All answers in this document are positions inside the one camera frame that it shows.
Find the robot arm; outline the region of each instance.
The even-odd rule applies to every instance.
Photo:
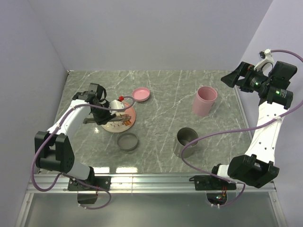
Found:
[[[260,97],[257,126],[273,118],[274,123],[255,131],[251,145],[244,155],[234,157],[229,165],[218,164],[212,173],[224,178],[237,179],[249,186],[260,188],[277,177],[279,168],[275,164],[275,147],[283,117],[293,100],[293,93],[286,90],[289,79],[297,72],[294,65],[278,61],[268,77],[263,69],[268,62],[273,63],[270,50],[260,52],[264,60],[256,66],[241,62],[235,71],[221,78],[226,85],[240,87],[244,92],[258,92]]]
[[[65,114],[69,110],[74,109],[76,105],[80,104],[92,104],[113,109],[124,108],[124,104],[120,102],[120,99],[108,102],[106,100],[106,90],[102,86],[98,84],[90,84],[88,91],[82,93],[79,92],[73,97],[71,105],[54,126],[49,128],[46,132],[40,131],[36,134],[36,152],[46,138],[54,132]],[[109,121],[129,120],[127,117],[117,117],[116,111],[101,110],[89,106],[76,108],[68,115],[60,126],[60,129],[43,148],[36,160],[36,166],[50,171],[59,171],[71,177],[92,183],[94,181],[93,168],[83,165],[75,160],[69,141],[90,113],[93,114],[94,122],[98,125],[106,124]]]

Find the gray cup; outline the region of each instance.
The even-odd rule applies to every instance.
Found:
[[[175,138],[175,143],[174,143],[174,153],[177,155],[177,157],[181,157],[181,151],[187,145],[189,142],[198,139],[198,134],[196,133],[195,130],[191,128],[182,128],[178,131],[176,138]],[[183,157],[187,158],[191,156],[197,146],[198,142],[192,144],[188,148],[185,149],[183,153]]]

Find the cup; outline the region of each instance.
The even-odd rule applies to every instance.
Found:
[[[200,117],[207,116],[217,96],[217,91],[214,88],[200,87],[194,99],[193,112]]]
[[[177,157],[181,157],[182,149],[187,145],[189,142],[198,139],[198,134],[195,130],[191,128],[182,128],[177,132],[177,135],[175,137],[175,143],[174,143],[174,153],[177,155]],[[191,156],[195,149],[198,142],[192,144],[188,148],[185,149],[183,153],[183,157],[187,158]]]

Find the pink plate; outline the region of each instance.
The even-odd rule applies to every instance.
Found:
[[[150,97],[150,91],[146,87],[139,87],[133,91],[133,97],[137,102],[143,102]]]

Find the wire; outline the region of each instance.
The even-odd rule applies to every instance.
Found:
[[[291,52],[291,51],[286,51],[286,50],[273,50],[273,51],[271,51],[271,52],[272,52],[272,53],[274,53],[274,52],[284,52],[284,53],[288,53],[288,54],[291,54],[291,55],[297,57],[301,62],[303,62],[303,58],[302,58],[302,57],[300,57],[298,54],[296,54],[296,53],[294,53],[294,52]],[[284,117],[284,116],[286,116],[286,115],[288,115],[288,114],[291,114],[292,112],[294,112],[294,111],[296,111],[297,109],[299,109],[302,105],[303,105],[303,100],[302,100],[302,101],[299,103],[299,105],[297,105],[295,108],[289,110],[289,111],[286,112],[286,113],[281,114],[279,117]],[[232,204],[233,202],[235,202],[235,201],[243,194],[243,192],[244,192],[244,190],[245,190],[245,184],[242,183],[242,182],[234,182],[234,181],[231,181],[231,180],[229,180],[229,179],[226,179],[226,178],[224,178],[224,177],[218,176],[218,175],[213,174],[213,173],[211,173],[211,172],[208,172],[208,171],[205,171],[205,170],[203,170],[203,169],[197,168],[197,167],[193,166],[192,164],[189,164],[189,163],[184,159],[184,157],[183,157],[185,149],[188,148],[189,146],[191,146],[192,144],[194,144],[194,143],[196,143],[196,142],[198,142],[198,141],[200,141],[200,140],[206,139],[206,138],[208,138],[208,137],[211,137],[211,136],[216,136],[216,135],[221,135],[221,134],[226,134],[226,133],[243,132],[243,131],[252,131],[252,130],[261,129],[261,128],[266,127],[266,126],[270,125],[271,123],[275,122],[277,119],[278,119],[278,117],[277,117],[276,119],[270,120],[269,122],[267,122],[267,123],[265,123],[265,124],[263,124],[263,125],[256,126],[256,127],[252,127],[252,128],[247,128],[247,129],[233,129],[233,130],[226,130],[226,131],[220,131],[220,132],[211,133],[211,134],[209,134],[209,135],[202,136],[202,137],[199,137],[199,138],[196,139],[196,140],[191,141],[191,142],[188,143],[188,144],[183,148],[183,150],[181,151],[181,159],[182,159],[182,161],[183,161],[186,165],[188,165],[189,167],[191,167],[191,168],[193,168],[193,169],[195,169],[195,170],[197,170],[197,171],[199,171],[199,172],[202,172],[202,173],[205,173],[205,174],[214,176],[214,177],[216,177],[216,178],[219,178],[219,179],[221,179],[221,180],[225,180],[225,181],[227,181],[228,183],[240,183],[240,184],[243,184],[243,189],[242,189],[242,191],[239,193],[239,195],[238,195],[236,198],[234,198],[232,201],[230,201],[230,202],[228,202],[228,203],[226,203],[226,204],[224,204],[224,205],[221,205],[220,207],[225,207],[225,206],[228,206],[228,205]]]
[[[39,185],[37,184],[37,182],[35,181],[35,175],[34,175],[34,169],[35,169],[35,164],[36,164],[36,161],[37,161],[37,158],[39,156],[39,154],[41,153],[42,149],[46,146],[46,144],[49,142],[49,140],[56,134],[56,132],[59,130],[60,126],[64,123],[64,121],[66,120],[66,118],[68,117],[69,114],[71,114],[75,109],[79,108],[79,107],[83,107],[83,106],[90,106],[90,107],[94,107],[94,108],[97,108],[97,109],[102,109],[102,110],[110,110],[110,111],[123,111],[123,110],[127,110],[129,108],[131,108],[134,104],[135,104],[135,99],[131,96],[124,96],[124,98],[130,98],[133,100],[133,102],[128,106],[128,107],[125,107],[123,109],[110,109],[110,108],[106,108],[106,107],[102,107],[102,106],[97,106],[97,105],[91,105],[91,104],[80,104],[80,105],[76,105],[74,108],[70,109],[68,112],[66,112],[66,114],[62,117],[62,119],[60,120],[59,122],[59,125],[57,125],[57,127],[55,128],[55,130],[49,135],[49,137],[47,137],[47,139],[41,144],[41,146],[38,148],[35,156],[34,156],[34,159],[33,159],[33,162],[32,162],[32,165],[31,165],[31,180],[32,180],[32,184],[33,186],[38,190],[38,191],[41,191],[41,192],[47,192],[49,190],[51,190],[58,178],[60,177],[60,175],[62,175],[62,173],[59,173],[56,177],[55,177],[55,180],[54,182],[51,184],[51,186],[49,186],[48,188],[40,188]],[[98,189],[100,191],[105,191],[106,193],[109,194],[109,200],[106,204],[104,204],[103,206],[101,207],[98,207],[98,208],[89,208],[89,207],[86,207],[86,209],[89,209],[89,210],[96,210],[96,209],[100,209],[100,208],[103,208],[105,207],[106,205],[109,204],[110,200],[111,200],[111,195],[110,195],[110,192],[107,191],[106,189],[103,189],[103,188],[100,188],[100,187],[95,187],[93,185],[89,185],[89,184],[86,184],[82,181],[80,181],[79,179],[76,179],[77,182],[79,182],[80,184],[84,185],[84,186],[87,186],[87,187],[90,187],[90,188],[95,188],[95,189]]]
[[[264,66],[266,66],[266,64],[271,64],[271,70],[273,70],[273,68],[274,68],[274,65],[273,65],[273,63],[271,63],[271,62],[266,62],[264,65],[262,65],[262,67],[260,68],[260,71],[263,71],[263,68],[264,68]]]

